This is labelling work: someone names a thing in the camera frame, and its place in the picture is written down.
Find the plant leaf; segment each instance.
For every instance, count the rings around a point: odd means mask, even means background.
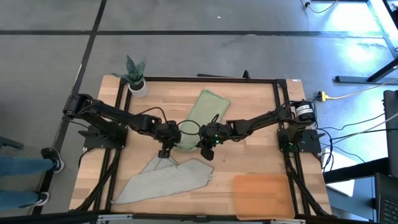
[[[141,80],[143,80],[144,79],[144,75],[140,75],[139,77],[138,77],[138,80],[139,81],[141,81]]]
[[[127,72],[129,74],[136,72],[136,69],[137,69],[136,64],[134,64],[134,62],[131,60],[130,56],[128,56],[128,55],[127,55],[126,66],[127,66]]]
[[[136,78],[137,78],[137,73],[132,73],[132,74],[129,74],[129,77],[130,77],[130,79],[131,79],[131,81],[136,81]]]
[[[132,83],[132,80],[130,79],[130,76],[129,76],[129,75],[119,75],[119,74],[117,74],[117,73],[112,73],[112,75],[113,75],[114,77],[123,78],[123,79],[125,79],[128,83]]]
[[[137,67],[136,67],[136,73],[138,73],[139,75],[144,74],[144,70],[145,70],[145,59],[143,61],[141,61]]]

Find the wooden tabletop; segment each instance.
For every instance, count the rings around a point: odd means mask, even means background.
[[[168,120],[184,120],[195,104],[202,89],[231,100],[223,122],[228,119],[250,119],[275,109],[273,87],[263,83],[211,83],[211,82],[147,82],[149,92],[144,98],[132,97],[130,113],[139,113],[159,106]],[[98,99],[114,106],[118,93],[119,79],[103,77]],[[300,80],[287,80],[290,100],[304,99]],[[282,89],[279,90],[283,102]],[[125,86],[121,108],[124,106],[127,88]],[[159,110],[148,114],[162,117]],[[240,142],[226,141],[214,149],[215,158],[207,161],[194,152],[172,150],[171,156],[179,163],[191,158],[199,159],[214,167],[213,180],[206,187],[167,197],[112,205],[113,212],[172,213],[235,215],[232,198],[232,180],[241,174],[285,174],[285,164],[279,151],[276,130],[278,124],[254,132]],[[148,136],[129,130],[126,147],[122,150],[113,198],[121,193],[128,180],[141,172],[157,154],[161,144]],[[100,176],[104,149],[96,149],[84,156],[77,176],[70,209],[79,206],[95,187]],[[319,161],[312,155],[301,153],[305,183],[322,208],[331,212],[325,181]],[[299,213],[303,213],[300,191],[296,186]],[[101,208],[104,207],[107,186],[104,188]]]

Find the gray towel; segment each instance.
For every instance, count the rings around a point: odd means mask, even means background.
[[[156,153],[156,155],[149,161],[149,163],[145,166],[140,174],[177,165],[178,163],[171,156],[168,159],[161,159],[157,156]]]
[[[199,189],[211,179],[213,168],[197,159],[131,177],[115,204],[139,202]]]

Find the orange cutting board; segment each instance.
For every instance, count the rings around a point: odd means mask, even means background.
[[[233,180],[233,201],[240,220],[294,218],[287,176],[237,175]]]

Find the white cable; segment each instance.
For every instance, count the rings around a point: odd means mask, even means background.
[[[350,136],[347,136],[347,137],[345,137],[345,138],[343,138],[343,139],[340,139],[340,140],[337,141],[337,142],[334,142],[333,144],[336,144],[336,143],[338,143],[338,142],[341,142],[342,140],[345,140],[345,139],[354,137],[355,135],[365,133],[366,131],[370,131],[370,130],[372,130],[372,129],[374,129],[374,128],[376,128],[376,127],[378,127],[378,126],[380,126],[380,125],[382,125],[382,124],[384,124],[384,123],[390,121],[391,119],[395,118],[396,116],[398,116],[398,113],[392,115],[389,119],[387,119],[387,120],[381,122],[380,124],[377,124],[377,125],[375,125],[375,126],[369,128],[369,129],[367,129],[367,130],[365,130],[365,131],[361,131],[361,132],[359,132],[359,133],[355,133],[355,134],[352,134],[352,135],[350,135]]]
[[[313,11],[313,12],[315,12],[315,13],[323,13],[323,12],[325,12],[326,10],[328,10],[328,9],[330,9],[332,6],[334,6],[334,5],[337,3],[337,1],[338,1],[338,0],[335,0],[334,3],[331,4],[329,7],[327,7],[326,9],[324,9],[324,10],[318,12],[318,11],[315,11],[315,10],[310,6],[310,4],[311,4],[310,2],[306,2],[306,1],[304,1],[304,0],[301,0],[301,2],[302,2],[302,4],[303,4],[304,7],[308,7],[309,9],[311,9],[311,11]]]

